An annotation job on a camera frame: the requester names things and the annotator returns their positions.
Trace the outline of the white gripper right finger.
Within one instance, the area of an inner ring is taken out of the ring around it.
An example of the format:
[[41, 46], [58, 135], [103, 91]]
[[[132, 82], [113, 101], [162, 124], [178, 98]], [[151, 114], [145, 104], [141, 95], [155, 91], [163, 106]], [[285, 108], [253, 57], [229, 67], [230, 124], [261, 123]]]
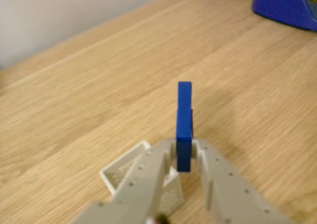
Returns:
[[206, 209], [214, 224], [292, 224], [211, 144], [193, 140]]

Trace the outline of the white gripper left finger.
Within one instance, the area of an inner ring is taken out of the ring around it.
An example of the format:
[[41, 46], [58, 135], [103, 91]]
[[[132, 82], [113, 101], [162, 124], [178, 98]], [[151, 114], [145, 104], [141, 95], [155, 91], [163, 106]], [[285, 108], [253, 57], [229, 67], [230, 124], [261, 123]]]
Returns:
[[133, 161], [110, 202], [95, 202], [75, 224], [144, 224], [177, 210], [177, 172], [171, 166], [176, 141], [167, 138], [147, 148]]

